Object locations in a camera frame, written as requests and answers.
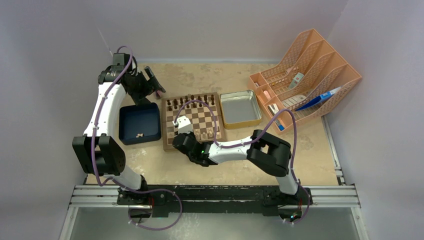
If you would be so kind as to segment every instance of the pink eraser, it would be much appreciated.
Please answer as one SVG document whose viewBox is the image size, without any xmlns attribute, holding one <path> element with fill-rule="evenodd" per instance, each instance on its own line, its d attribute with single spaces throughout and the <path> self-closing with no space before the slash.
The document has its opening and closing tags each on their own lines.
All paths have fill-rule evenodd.
<svg viewBox="0 0 424 240">
<path fill-rule="evenodd" d="M 263 91 L 263 94 L 265 94 L 265 97 L 266 97 L 268 100 L 271 100 L 271 96 L 270 96 L 270 94 L 268 93 L 268 91 L 267 91 L 267 90 Z"/>
</svg>

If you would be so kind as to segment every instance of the wooden table surface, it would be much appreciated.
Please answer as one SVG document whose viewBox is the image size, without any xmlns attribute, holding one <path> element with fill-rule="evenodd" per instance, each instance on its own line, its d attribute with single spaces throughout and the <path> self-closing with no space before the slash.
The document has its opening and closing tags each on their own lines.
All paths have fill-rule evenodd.
<svg viewBox="0 0 424 240">
<path fill-rule="evenodd" d="M 231 93 L 247 89 L 249 75 L 269 69 L 273 64 L 139 64 L 150 66 L 160 84 L 166 89 L 164 96 L 173 97 L 186 94 L 207 92 Z M 158 104 L 151 95 L 148 99 Z M 122 107 L 133 105 L 127 95 Z M 254 129 L 263 129 L 268 120 L 255 127 L 225 130 L 227 140 L 233 141 L 252 134 Z M 219 165 L 202 167 L 189 161 L 178 151 L 165 152 L 162 140 L 123 145 L 118 138 L 118 122 L 114 139 L 125 152 L 126 164 L 136 173 L 142 174 L 148 184 L 166 185 L 278 185 L 275 177 L 264 173 L 248 160 L 230 161 Z M 333 156 L 321 118 L 314 119 L 298 127 L 297 150 L 294 159 L 294 171 L 302 185 L 335 186 L 338 185 L 334 170 Z M 293 146 L 293 130 L 279 135 Z M 89 174 L 87 184 L 96 180 Z"/>
</svg>

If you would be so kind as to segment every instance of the dark blue box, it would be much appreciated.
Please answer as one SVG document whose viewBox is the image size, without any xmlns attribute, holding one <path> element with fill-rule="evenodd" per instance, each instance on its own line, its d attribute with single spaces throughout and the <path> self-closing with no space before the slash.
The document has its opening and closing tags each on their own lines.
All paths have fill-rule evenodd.
<svg viewBox="0 0 424 240">
<path fill-rule="evenodd" d="M 140 106 L 124 106 L 119 110 L 119 139 L 125 145 L 161 139 L 161 117 L 154 102 Z"/>
</svg>

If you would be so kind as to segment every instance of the wooden chessboard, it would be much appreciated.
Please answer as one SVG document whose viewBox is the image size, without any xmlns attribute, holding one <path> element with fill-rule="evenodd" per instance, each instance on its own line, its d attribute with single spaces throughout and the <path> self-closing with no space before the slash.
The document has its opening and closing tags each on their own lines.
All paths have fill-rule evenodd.
<svg viewBox="0 0 424 240">
<path fill-rule="evenodd" d="M 226 141 L 226 135 L 224 131 L 223 117 L 221 114 L 221 108 L 219 104 L 219 95 L 217 92 L 208 92 L 202 94 L 194 94 L 193 98 L 198 99 L 201 97 L 201 100 L 205 102 L 204 96 L 207 96 L 207 104 L 212 109 L 213 114 L 215 115 L 216 120 L 216 140 L 220 142 Z M 166 97 L 162 98 L 162 139 L 163 139 L 163 150 L 171 151 L 176 150 L 172 146 L 174 137 L 178 133 L 178 128 L 174 127 L 173 120 L 177 116 L 178 111 L 183 106 L 186 101 L 190 101 L 192 96 L 189 94 L 186 96 L 175 96 L 175 97 Z M 199 106 L 199 103 L 195 103 L 193 106 L 190 103 L 189 107 L 186 107 L 181 111 L 179 116 L 186 116 L 190 119 L 191 124 L 193 125 L 193 132 L 196 136 L 196 139 L 199 142 L 211 141 L 214 139 L 214 121 L 212 120 L 212 115 L 209 109 L 206 106 Z"/>
</svg>

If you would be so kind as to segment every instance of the white wall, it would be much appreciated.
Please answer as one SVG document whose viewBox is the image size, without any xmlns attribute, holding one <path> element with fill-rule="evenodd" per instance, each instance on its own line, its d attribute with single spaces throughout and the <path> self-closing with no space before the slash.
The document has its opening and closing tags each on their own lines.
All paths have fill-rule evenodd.
<svg viewBox="0 0 424 240">
<path fill-rule="evenodd" d="M 0 239 L 58 239 L 111 55 L 79 0 L 0 7 Z"/>
<path fill-rule="evenodd" d="M 363 79 L 328 116 L 372 240 L 424 236 L 424 2 L 349 0 L 328 41 Z"/>
<path fill-rule="evenodd" d="M 327 37 L 348 0 L 86 0 L 112 50 L 147 62 L 279 62 L 299 32 Z"/>
</svg>

